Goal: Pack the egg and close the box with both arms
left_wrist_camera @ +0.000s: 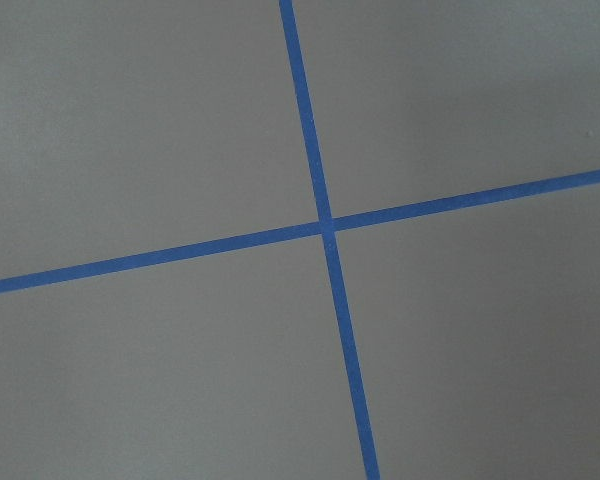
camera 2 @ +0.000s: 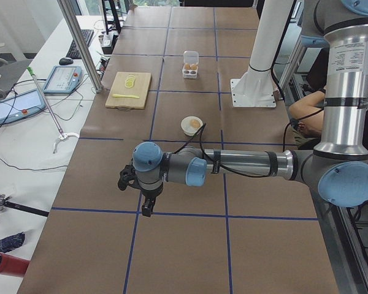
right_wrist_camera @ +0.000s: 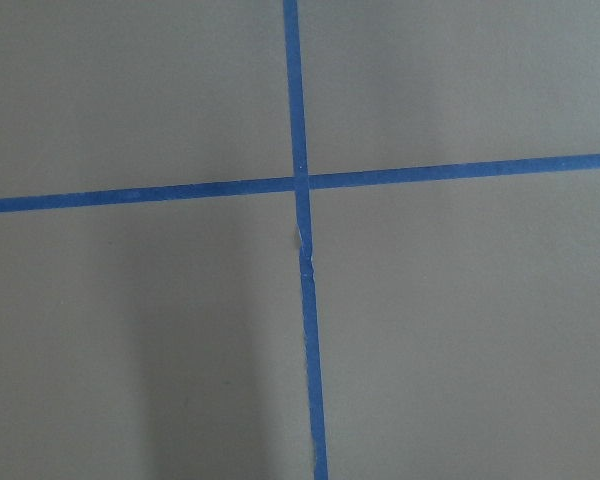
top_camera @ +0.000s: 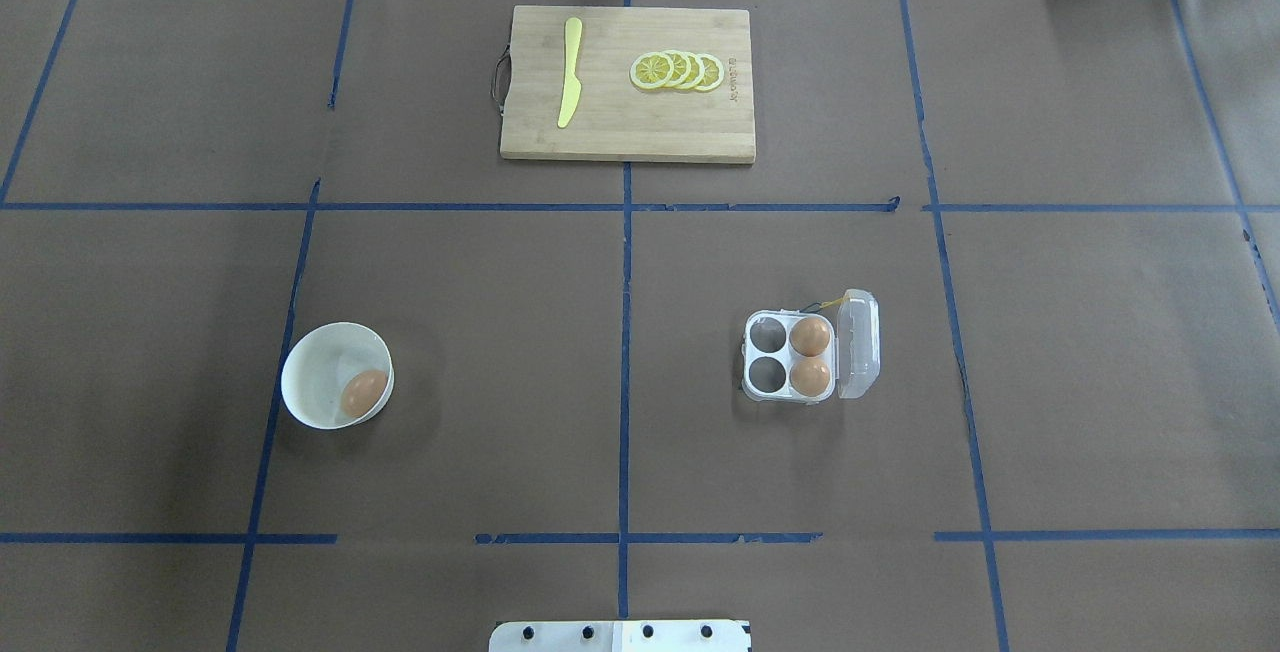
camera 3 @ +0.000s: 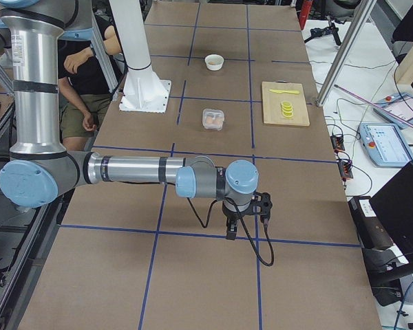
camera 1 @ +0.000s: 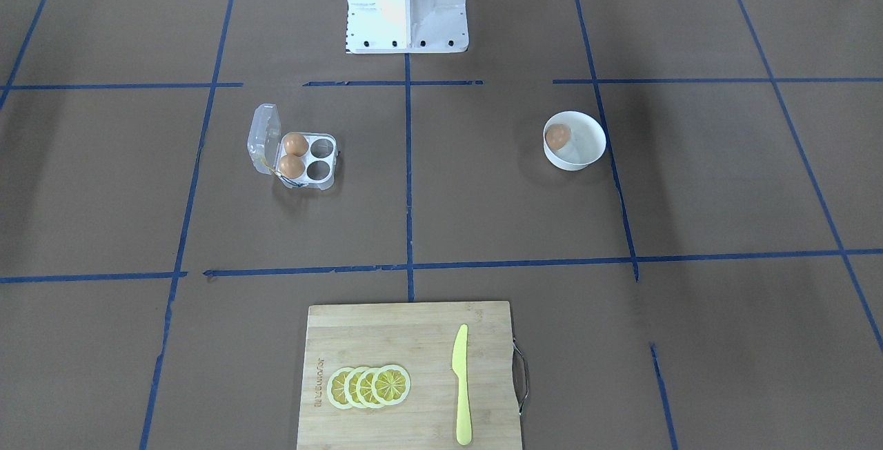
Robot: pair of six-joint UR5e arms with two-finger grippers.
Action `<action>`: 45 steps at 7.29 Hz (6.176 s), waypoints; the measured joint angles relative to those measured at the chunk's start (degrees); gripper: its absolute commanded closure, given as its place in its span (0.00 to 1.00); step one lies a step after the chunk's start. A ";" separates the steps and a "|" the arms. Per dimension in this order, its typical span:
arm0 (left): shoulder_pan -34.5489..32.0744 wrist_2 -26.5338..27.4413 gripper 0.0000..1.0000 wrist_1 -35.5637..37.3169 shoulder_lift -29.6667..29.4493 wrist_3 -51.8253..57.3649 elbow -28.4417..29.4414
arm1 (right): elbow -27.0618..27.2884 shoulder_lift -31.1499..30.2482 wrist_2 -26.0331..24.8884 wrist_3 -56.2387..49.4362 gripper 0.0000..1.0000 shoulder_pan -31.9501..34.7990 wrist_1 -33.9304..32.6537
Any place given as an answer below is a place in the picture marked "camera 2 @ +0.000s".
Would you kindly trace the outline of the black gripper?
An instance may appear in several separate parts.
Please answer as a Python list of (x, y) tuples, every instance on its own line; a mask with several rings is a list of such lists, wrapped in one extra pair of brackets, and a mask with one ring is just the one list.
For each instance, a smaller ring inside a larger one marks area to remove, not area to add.
[(156, 197), (159, 196), (163, 191), (163, 183), (159, 183), (154, 188), (141, 188), (142, 195), (145, 197), (144, 204), (142, 205), (142, 215), (151, 217), (153, 209), (156, 203)]

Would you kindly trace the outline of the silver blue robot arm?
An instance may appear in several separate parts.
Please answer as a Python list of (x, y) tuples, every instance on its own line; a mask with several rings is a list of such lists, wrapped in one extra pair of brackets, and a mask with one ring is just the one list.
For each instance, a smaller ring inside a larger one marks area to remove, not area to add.
[(118, 187), (139, 189), (142, 214), (151, 216), (165, 182), (201, 186), (207, 173), (298, 181), (323, 200), (357, 206), (368, 200), (368, 150), (363, 147), (368, 109), (368, 1), (306, 1), (301, 36), (329, 44), (321, 141), (311, 150), (282, 153), (193, 148), (163, 152), (137, 145)]

